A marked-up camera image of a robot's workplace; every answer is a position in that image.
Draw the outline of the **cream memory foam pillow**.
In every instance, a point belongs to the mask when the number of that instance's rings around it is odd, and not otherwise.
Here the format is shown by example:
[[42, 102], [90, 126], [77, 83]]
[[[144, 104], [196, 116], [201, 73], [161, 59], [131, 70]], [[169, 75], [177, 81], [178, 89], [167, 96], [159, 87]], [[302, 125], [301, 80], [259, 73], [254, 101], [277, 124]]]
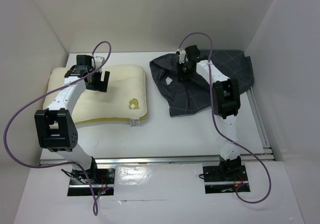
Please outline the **cream memory foam pillow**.
[[147, 116], [146, 73], [139, 65], [115, 65], [109, 71], [107, 92], [85, 90], [72, 113], [75, 124], [144, 120]]

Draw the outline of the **dark grey checked pillowcase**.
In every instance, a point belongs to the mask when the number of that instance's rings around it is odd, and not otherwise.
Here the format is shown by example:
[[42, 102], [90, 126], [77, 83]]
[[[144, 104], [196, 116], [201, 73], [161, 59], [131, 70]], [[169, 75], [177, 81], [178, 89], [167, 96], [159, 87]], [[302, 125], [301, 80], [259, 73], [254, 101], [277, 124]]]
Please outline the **dark grey checked pillowcase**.
[[[171, 117], [192, 115], [209, 107], [210, 86], [198, 74], [179, 82], [176, 54], [165, 54], [150, 61], [152, 78], [169, 105]], [[239, 92], [249, 90], [254, 83], [253, 66], [250, 56], [240, 50], [214, 50], [211, 61], [224, 75], [236, 78]]]

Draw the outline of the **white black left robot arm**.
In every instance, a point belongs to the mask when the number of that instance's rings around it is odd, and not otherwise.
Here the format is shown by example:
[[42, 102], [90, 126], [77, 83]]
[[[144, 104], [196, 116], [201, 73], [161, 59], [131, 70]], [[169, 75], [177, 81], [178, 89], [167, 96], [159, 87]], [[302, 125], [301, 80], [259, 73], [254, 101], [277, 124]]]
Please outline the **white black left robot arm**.
[[40, 147], [71, 163], [67, 175], [94, 183], [99, 178], [96, 161], [79, 145], [78, 132], [72, 112], [85, 90], [106, 92], [110, 73], [103, 72], [103, 57], [77, 55], [76, 64], [64, 75], [63, 88], [44, 110], [34, 115]]

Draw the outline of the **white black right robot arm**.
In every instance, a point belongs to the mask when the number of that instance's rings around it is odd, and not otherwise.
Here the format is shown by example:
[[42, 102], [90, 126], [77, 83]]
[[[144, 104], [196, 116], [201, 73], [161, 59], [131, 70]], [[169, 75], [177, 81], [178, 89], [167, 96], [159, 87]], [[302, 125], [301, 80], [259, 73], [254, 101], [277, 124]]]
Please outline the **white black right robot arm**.
[[208, 57], [201, 55], [196, 45], [177, 50], [178, 79], [187, 80], [199, 75], [210, 85], [214, 123], [223, 137], [219, 153], [217, 176], [224, 180], [233, 179], [239, 172], [242, 162], [235, 145], [237, 139], [236, 120], [241, 106], [237, 79], [231, 79], [214, 66]]

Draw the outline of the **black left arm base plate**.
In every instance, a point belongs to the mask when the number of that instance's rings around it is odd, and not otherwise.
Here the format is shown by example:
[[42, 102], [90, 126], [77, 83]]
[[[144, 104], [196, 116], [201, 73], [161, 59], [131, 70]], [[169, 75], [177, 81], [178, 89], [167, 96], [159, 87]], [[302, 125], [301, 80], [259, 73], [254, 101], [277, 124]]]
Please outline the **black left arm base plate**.
[[[114, 184], [115, 181], [114, 168], [97, 168], [92, 167], [86, 170], [86, 174], [91, 184], [109, 185]], [[82, 170], [72, 170], [70, 177], [78, 180], [82, 184], [88, 184], [89, 181]]]

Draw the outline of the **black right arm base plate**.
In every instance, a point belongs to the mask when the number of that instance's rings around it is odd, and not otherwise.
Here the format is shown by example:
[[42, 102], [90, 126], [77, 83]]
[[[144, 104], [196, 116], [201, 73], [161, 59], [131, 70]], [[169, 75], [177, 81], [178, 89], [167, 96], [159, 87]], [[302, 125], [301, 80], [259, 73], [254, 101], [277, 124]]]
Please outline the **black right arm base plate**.
[[236, 171], [222, 173], [218, 166], [204, 166], [203, 173], [199, 175], [200, 179], [205, 182], [222, 182], [222, 181], [248, 181], [247, 171], [244, 165]]

